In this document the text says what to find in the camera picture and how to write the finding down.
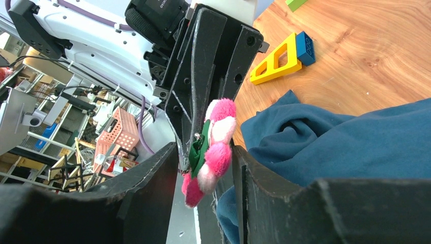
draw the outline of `yellow toy block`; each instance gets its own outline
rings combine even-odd
[[[287,53],[287,64],[279,67],[279,58]],[[292,74],[302,69],[302,63],[296,57],[296,33],[288,36],[268,57],[258,64],[250,75],[250,82],[254,85]]]

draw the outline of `pink and white stuffed toy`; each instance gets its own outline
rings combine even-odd
[[[229,169],[232,162],[229,143],[236,128],[235,103],[229,99],[213,100],[208,106],[205,122],[209,123],[205,138],[209,147],[204,154],[204,163],[196,168],[198,172],[193,172],[196,177],[192,177],[192,172],[183,175],[181,190],[188,207],[197,206],[205,194],[211,194]]]

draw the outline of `wood grain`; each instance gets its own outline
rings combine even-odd
[[[248,75],[235,100],[238,124],[290,89],[302,103],[352,115],[431,97],[430,9],[425,0],[308,0],[292,13],[275,0],[254,24],[268,53],[305,31],[316,63],[257,86]],[[244,146],[239,127],[234,140]]]

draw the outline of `pink basket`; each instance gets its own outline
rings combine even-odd
[[[136,126],[135,117],[117,107],[114,111],[113,118],[117,119],[117,123],[111,132],[103,131],[96,143],[95,157],[99,154],[105,155],[112,144],[116,144],[111,155],[114,155],[120,147],[126,150],[132,150],[139,142],[138,127]],[[119,156],[125,157],[127,154],[121,151]],[[96,172],[99,167],[93,167],[93,172]],[[103,174],[113,176],[111,173],[102,171]]]

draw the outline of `blue cloth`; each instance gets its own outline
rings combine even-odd
[[[241,126],[249,153],[285,179],[307,186],[331,178],[430,178],[431,99],[358,117],[300,104],[288,92]],[[239,244],[235,191],[219,199],[217,217]]]

